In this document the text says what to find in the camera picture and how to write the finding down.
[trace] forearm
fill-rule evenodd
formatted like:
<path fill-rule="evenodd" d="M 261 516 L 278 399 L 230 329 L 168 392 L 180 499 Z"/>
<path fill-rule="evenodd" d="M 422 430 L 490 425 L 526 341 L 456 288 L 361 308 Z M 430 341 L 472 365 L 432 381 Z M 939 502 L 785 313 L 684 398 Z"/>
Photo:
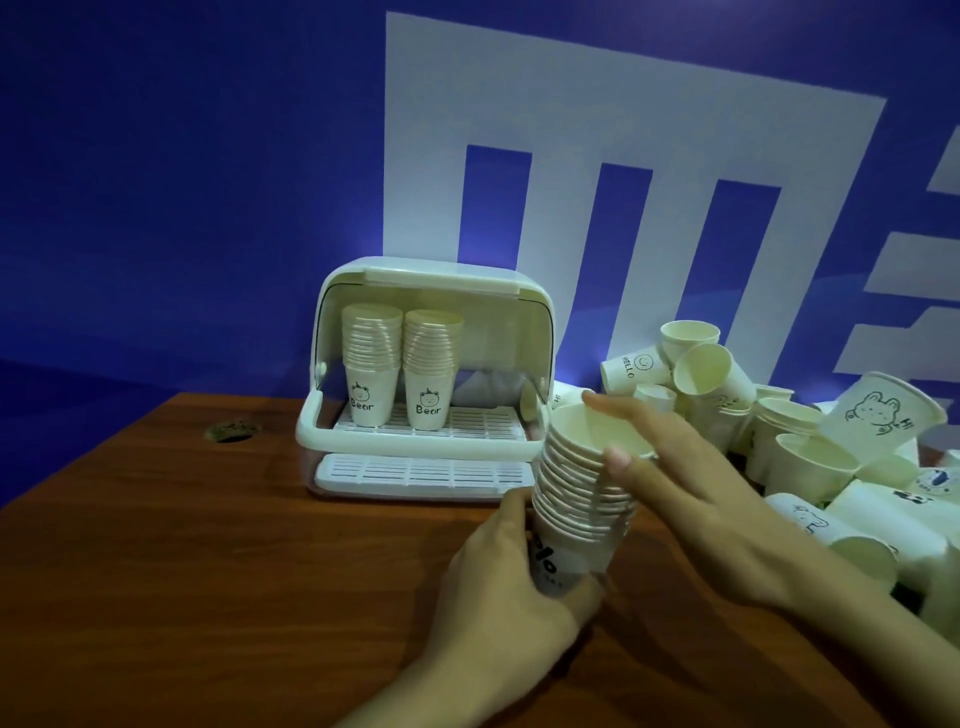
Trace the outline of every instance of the forearm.
<path fill-rule="evenodd" d="M 466 666 L 443 656 L 413 663 L 336 728 L 473 728 L 487 717 Z"/>
<path fill-rule="evenodd" d="M 811 577 L 805 591 L 793 617 L 815 642 L 828 641 L 825 654 L 888 720 L 960 725 L 960 650 L 859 572 L 839 580 Z"/>

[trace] fingernail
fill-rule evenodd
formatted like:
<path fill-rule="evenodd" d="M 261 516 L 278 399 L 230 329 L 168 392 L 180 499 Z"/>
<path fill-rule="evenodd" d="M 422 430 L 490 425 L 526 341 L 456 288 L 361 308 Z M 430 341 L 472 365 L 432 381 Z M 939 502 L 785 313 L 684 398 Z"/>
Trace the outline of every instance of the fingernail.
<path fill-rule="evenodd" d="M 633 460 L 629 452 L 617 447 L 607 448 L 603 454 L 607 461 L 607 470 L 611 475 L 624 470 Z"/>

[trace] cup storage box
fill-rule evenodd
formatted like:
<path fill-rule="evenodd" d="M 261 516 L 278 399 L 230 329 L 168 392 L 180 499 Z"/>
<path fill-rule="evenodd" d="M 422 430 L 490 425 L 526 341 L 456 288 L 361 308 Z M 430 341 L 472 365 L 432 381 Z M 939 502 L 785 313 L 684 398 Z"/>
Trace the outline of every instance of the cup storage box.
<path fill-rule="evenodd" d="M 534 421 L 521 422 L 516 402 L 452 406 L 443 427 L 410 426 L 398 393 L 386 424 L 362 426 L 345 406 L 321 423 L 322 387 L 342 359 L 342 312 L 353 303 L 437 309 L 464 319 L 460 371 L 515 376 L 536 393 Z M 542 447 L 554 366 L 553 304 L 515 271 L 395 257 L 365 257 L 341 266 L 317 301 L 310 391 L 297 422 L 302 473 L 318 494 L 416 499 L 499 499 L 534 481 L 530 462 Z"/>

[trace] blue wall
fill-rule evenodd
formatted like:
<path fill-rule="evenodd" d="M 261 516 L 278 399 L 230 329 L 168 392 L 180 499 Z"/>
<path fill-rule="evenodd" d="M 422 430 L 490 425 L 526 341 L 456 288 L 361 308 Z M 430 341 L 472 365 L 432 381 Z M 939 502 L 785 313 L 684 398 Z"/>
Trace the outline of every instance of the blue wall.
<path fill-rule="evenodd" d="M 927 191 L 960 124 L 949 0 L 160 5 L 0 11 L 0 425 L 24 443 L 67 409 L 101 423 L 99 437 L 174 391 L 304 394 L 324 276 L 382 252 L 387 11 L 885 99 L 774 383 L 831 396 L 854 378 L 833 369 L 855 324 L 909 327 L 931 305 L 957 307 L 863 291 L 891 231 L 960 238 L 960 197 Z M 466 154 L 459 257 L 516 265 L 529 152 Z M 567 378 L 596 378 L 623 281 L 601 282 L 590 261 L 629 263 L 647 177 L 601 170 L 559 353 Z M 730 323 L 778 194 L 718 184 L 683 315 Z M 960 399 L 957 374 L 920 383 Z M 77 388 L 90 401 L 64 394 Z M 64 427 L 66 454 L 16 466 L 8 496 L 94 444 Z"/>

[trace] table surface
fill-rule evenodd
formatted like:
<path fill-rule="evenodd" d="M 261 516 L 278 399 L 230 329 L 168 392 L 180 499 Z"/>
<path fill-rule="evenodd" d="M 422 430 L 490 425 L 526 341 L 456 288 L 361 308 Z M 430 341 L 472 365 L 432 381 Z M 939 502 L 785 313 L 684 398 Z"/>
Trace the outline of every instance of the table surface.
<path fill-rule="evenodd" d="M 323 500 L 298 400 L 179 395 L 0 511 L 4 725 L 328 725 L 419 653 L 489 508 Z M 214 423 L 263 431 L 218 445 Z M 566 675 L 512 726 L 883 725 L 780 618 L 715 597 L 649 515 Z"/>

